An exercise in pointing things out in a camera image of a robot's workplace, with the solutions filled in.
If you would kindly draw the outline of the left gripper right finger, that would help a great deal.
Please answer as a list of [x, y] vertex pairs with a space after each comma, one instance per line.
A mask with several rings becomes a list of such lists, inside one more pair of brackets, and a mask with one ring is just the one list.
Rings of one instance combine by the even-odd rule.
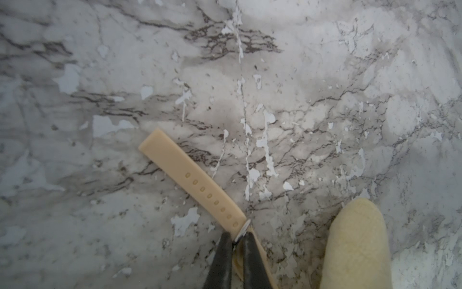
[[243, 237], [244, 250], [244, 288], [271, 289], [270, 279], [263, 264], [261, 254], [253, 233], [248, 232]]

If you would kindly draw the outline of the yellow cloth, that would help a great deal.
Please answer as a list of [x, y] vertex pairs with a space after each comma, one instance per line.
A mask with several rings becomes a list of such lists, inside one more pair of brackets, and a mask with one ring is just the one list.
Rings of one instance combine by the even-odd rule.
[[321, 289], [391, 289], [391, 253], [378, 207], [349, 202], [330, 226]]

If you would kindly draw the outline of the wooden stick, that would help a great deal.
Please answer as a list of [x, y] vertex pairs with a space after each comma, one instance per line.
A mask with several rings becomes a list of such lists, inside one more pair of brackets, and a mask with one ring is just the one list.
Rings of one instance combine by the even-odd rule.
[[244, 281], [243, 237], [254, 234], [272, 289], [277, 288], [267, 255], [248, 219], [228, 194], [195, 163], [166, 133], [157, 129], [138, 148], [177, 185], [195, 199], [233, 240], [232, 275]]

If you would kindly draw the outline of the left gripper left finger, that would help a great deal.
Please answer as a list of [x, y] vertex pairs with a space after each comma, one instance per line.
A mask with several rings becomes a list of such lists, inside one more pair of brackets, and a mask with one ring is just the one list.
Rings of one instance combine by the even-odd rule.
[[221, 235], [215, 257], [203, 285], [204, 289], [230, 289], [232, 283], [233, 240], [229, 232]]

